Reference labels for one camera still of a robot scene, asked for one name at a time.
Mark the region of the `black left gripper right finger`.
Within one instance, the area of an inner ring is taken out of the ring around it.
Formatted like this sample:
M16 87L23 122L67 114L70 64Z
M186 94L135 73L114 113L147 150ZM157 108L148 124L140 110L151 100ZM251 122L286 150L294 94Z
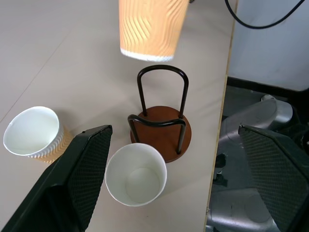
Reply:
M309 155L288 136L241 125L258 193L280 232L309 232Z

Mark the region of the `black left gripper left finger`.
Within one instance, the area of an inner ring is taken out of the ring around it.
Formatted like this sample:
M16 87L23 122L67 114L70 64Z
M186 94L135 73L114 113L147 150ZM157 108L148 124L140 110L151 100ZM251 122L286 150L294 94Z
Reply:
M112 126L76 135L1 232L85 232L103 183Z

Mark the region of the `orange ripple paper cup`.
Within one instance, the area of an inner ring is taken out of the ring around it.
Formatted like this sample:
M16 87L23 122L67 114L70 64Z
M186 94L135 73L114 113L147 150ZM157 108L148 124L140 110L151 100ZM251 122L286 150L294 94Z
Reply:
M189 0L119 0L120 51L150 62L174 58Z
M31 107L19 113L7 126L3 145L12 154L52 163L73 140L71 133L50 108Z

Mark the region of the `white paper cup in holder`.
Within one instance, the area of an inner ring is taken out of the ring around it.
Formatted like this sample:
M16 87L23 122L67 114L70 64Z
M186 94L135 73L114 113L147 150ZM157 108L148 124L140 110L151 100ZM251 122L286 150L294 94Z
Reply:
M139 207L153 202L164 190L167 167L152 146L134 143L120 148L105 169L105 183L119 203Z

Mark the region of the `silver robot body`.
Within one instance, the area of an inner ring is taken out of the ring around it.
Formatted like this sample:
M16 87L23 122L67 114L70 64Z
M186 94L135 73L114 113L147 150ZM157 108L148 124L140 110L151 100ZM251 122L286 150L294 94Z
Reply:
M280 232L254 187L238 129L276 131L292 117L292 106L270 95L225 97L205 232Z

